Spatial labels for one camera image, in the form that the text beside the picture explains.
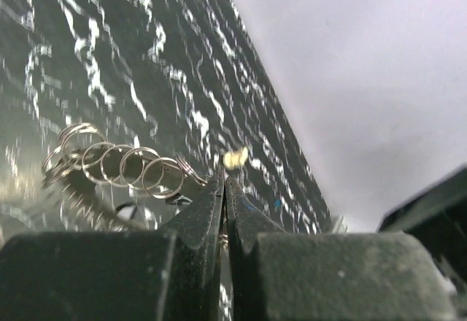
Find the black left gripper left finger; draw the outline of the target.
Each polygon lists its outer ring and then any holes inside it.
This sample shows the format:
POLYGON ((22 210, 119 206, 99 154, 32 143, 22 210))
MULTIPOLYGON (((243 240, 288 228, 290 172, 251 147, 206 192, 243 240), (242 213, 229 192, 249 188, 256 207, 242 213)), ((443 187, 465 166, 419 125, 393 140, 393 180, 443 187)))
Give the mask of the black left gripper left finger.
POLYGON ((1 249, 3 320, 216 320, 225 175, 155 231, 28 233, 1 249))

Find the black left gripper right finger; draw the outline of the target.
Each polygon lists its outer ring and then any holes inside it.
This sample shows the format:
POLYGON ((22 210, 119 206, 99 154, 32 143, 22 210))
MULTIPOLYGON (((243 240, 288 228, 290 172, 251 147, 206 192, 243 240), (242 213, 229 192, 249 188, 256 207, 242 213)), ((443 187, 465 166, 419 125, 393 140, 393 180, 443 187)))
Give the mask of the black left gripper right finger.
POLYGON ((287 233, 225 182, 235 320, 456 320, 405 233, 287 233))

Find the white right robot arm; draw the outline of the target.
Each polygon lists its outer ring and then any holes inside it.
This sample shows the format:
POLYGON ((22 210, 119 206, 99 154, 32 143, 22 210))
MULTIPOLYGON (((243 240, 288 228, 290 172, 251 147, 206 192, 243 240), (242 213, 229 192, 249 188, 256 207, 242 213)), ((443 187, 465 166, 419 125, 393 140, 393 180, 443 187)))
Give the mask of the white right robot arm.
POLYGON ((466 166, 387 213, 379 232, 419 240, 445 277, 466 289, 466 166))

